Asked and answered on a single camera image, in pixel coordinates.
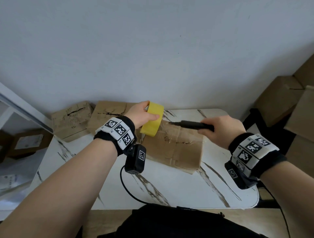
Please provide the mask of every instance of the cardboard box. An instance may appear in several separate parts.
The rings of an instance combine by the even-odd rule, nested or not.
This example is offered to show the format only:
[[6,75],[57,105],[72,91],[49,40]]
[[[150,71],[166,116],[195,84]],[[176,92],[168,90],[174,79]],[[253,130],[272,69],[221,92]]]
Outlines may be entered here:
[[285,129],[314,142],[314,87],[307,86]]
[[87,124],[87,130],[95,135],[95,131],[106,123],[110,118],[123,116],[136,103],[99,101]]
[[295,73],[294,76],[302,84],[314,86],[314,55],[312,55]]
[[5,155],[10,149],[13,140],[14,136],[11,136],[3,130],[0,130],[0,163],[2,163],[2,161],[4,160]]
[[296,136],[286,157],[296,167],[314,178],[314,143],[302,136]]
[[146,158],[193,174],[200,168],[203,136],[162,120],[154,137],[145,136]]
[[93,108],[84,101],[51,115],[53,133],[65,142],[76,140],[89,134],[86,129]]
[[304,88],[293,76],[279,76],[255,103],[268,127],[293,112]]
[[52,138],[53,135],[45,129],[16,134],[6,156],[14,159],[30,156],[36,151],[48,147]]
[[307,86],[285,129],[297,134],[286,157],[314,177],[314,87]]

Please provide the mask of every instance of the hand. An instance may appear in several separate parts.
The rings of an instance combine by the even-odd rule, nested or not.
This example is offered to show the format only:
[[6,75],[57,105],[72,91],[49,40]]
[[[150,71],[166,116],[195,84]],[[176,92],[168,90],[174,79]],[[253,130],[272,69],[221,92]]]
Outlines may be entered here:
[[135,104],[130,110],[125,114],[134,123],[135,129],[141,127],[148,121],[155,121],[159,118],[159,115],[150,114],[144,110],[149,105],[149,101],[140,102]]
[[205,118],[202,123],[213,125],[215,132],[207,129],[198,130],[199,134],[206,136],[216,145],[228,149],[230,143],[238,136],[245,133],[245,128],[241,121],[227,116]]

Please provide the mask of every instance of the black cable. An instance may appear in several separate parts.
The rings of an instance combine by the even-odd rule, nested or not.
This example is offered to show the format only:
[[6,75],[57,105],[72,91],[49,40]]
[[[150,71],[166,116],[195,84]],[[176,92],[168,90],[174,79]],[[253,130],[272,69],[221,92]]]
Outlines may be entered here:
[[144,202],[144,201],[142,201],[142,200],[139,200],[138,198],[134,197],[134,196],[129,192],[129,190],[126,188],[126,186],[124,185],[123,180],[122,180],[122,170],[123,170],[123,168],[124,168],[124,166],[122,166],[122,168],[121,168],[121,170],[120,170],[120,179],[121,179],[121,183],[122,183],[122,185],[123,185],[125,191],[127,191],[127,193],[128,193],[131,197],[133,197],[136,201],[139,201],[140,203],[144,203],[144,204],[150,204],[150,203]]
[[[266,189],[267,192],[269,192],[269,194],[273,197],[273,199],[274,199],[275,201],[277,201],[277,200],[275,199],[275,197],[272,195],[272,193],[268,190],[268,188],[266,188],[266,186],[264,186],[264,188]],[[282,216],[284,217],[284,222],[285,222],[285,224],[286,224],[288,236],[289,236],[289,238],[291,238],[290,231],[289,231],[289,227],[288,227],[288,223],[287,223],[286,217],[284,216],[284,212],[283,212],[283,210],[281,209],[280,204],[279,204],[279,209],[280,209],[280,211],[281,211],[281,213],[282,213]]]

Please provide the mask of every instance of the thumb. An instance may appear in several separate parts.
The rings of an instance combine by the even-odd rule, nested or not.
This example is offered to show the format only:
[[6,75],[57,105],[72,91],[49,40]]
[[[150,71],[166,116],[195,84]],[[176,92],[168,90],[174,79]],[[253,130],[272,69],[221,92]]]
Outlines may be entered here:
[[206,136],[208,139],[212,140],[215,136],[215,133],[208,129],[201,129],[197,131],[199,134]]
[[147,113],[147,115],[149,121],[155,121],[160,117],[158,114]]

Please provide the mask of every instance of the white label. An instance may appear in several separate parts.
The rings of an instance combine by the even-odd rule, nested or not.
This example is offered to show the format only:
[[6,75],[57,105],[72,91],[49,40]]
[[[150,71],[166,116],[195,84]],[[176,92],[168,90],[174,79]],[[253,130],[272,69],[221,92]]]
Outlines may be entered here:
[[16,180],[15,174],[0,176],[0,191],[14,187],[15,180]]
[[21,137],[14,149],[27,149],[40,146],[44,135],[25,136]]

